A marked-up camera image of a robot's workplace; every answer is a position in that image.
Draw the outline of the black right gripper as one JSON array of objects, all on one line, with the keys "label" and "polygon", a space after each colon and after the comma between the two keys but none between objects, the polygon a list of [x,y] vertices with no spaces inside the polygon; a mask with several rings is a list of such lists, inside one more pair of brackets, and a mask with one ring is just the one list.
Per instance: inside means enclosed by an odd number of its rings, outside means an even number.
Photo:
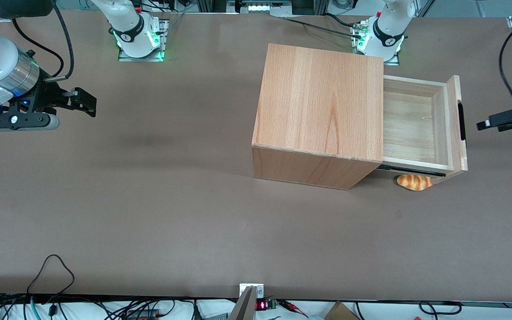
[{"label": "black right gripper", "polygon": [[65,108],[96,117],[97,99],[93,95],[82,88],[75,88],[75,102],[70,103],[67,93],[57,82],[37,81],[33,88],[16,98],[16,110],[21,113],[55,114],[56,108]]}]

